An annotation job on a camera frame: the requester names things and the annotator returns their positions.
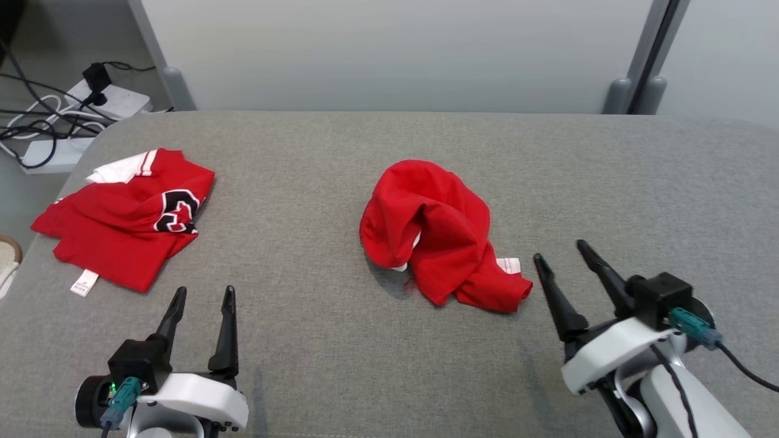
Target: crumpled red shirt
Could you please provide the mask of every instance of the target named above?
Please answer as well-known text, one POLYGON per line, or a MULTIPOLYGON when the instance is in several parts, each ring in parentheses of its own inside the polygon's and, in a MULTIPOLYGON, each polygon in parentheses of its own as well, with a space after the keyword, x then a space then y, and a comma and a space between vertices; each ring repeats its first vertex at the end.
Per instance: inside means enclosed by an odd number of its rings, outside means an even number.
POLYGON ((457 175, 429 161, 406 160, 376 184, 360 239, 381 267, 409 263, 420 292, 437 306, 454 294, 482 309, 516 312, 533 283, 498 266, 489 222, 487 204, 457 175))

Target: white sleeve stripe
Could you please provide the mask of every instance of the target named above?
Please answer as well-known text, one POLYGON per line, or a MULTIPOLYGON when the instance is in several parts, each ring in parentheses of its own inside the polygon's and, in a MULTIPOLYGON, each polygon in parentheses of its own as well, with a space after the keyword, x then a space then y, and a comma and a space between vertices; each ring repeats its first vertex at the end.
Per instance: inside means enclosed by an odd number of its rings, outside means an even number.
POLYGON ((141 171, 148 174, 144 176, 151 176, 151 164, 154 162, 154 158, 157 157, 157 150, 150 150, 149 152, 146 152, 146 154, 146 160, 143 163, 143 168, 141 171))
POLYGON ((143 153, 143 159, 141 160, 140 166, 138 166, 138 169, 136 170, 136 176, 143 176, 143 166, 146 164, 146 159, 149 157, 148 152, 143 153))

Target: metal frame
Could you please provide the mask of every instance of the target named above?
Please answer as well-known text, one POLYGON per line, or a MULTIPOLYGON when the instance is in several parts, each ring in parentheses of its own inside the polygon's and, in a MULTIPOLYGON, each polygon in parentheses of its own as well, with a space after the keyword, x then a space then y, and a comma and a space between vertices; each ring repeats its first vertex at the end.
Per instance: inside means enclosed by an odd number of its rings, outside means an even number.
POLYGON ((129 4, 143 40, 149 48, 149 55, 151 55, 154 65, 157 66, 157 70, 160 72, 162 85, 165 87, 165 92, 168 98, 170 98, 173 107, 176 108, 176 111, 197 110, 181 70, 168 65, 165 61, 165 56, 162 53, 160 43, 157 42, 157 37, 154 35, 154 29, 149 21, 149 16, 143 8, 143 0, 129 0, 129 4))
POLYGON ((657 111, 666 80, 659 76, 689 0, 654 0, 626 77, 608 90, 603 114, 647 114, 657 111))

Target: gray cushion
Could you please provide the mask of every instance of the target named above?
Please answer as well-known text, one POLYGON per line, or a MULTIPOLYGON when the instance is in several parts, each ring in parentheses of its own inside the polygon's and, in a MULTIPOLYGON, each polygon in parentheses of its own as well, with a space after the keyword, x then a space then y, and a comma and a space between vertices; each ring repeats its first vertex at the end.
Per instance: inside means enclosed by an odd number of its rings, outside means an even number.
MULTIPOLYGON (((100 281, 36 237, 0 305, 0 436, 85 436, 72 403, 128 337, 154 331, 189 287, 172 363, 202 371, 224 287, 238 291, 235 436, 618 436, 597 394, 572 395, 536 287, 516 315, 404 292, 407 274, 365 258, 358 221, 382 171, 404 158, 456 172, 492 209, 498 256, 544 253, 591 323, 612 307, 574 242, 625 276, 692 283, 744 363, 779 381, 779 148, 761 125, 599 115, 195 112, 136 117, 96 140, 63 195, 100 164, 165 147, 217 173, 199 237, 147 295, 100 281)), ((775 436, 777 395, 720 353, 687 366, 754 437, 775 436)))

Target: white wall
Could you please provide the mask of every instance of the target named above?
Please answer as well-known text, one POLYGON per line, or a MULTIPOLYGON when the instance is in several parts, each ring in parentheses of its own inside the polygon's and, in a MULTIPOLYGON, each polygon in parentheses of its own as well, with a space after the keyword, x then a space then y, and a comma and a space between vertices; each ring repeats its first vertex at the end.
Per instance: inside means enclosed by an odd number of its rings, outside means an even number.
POLYGON ((779 127, 779 2, 692 0, 660 76, 659 115, 779 127))
POLYGON ((600 113, 651 0, 143 0, 198 109, 600 113))

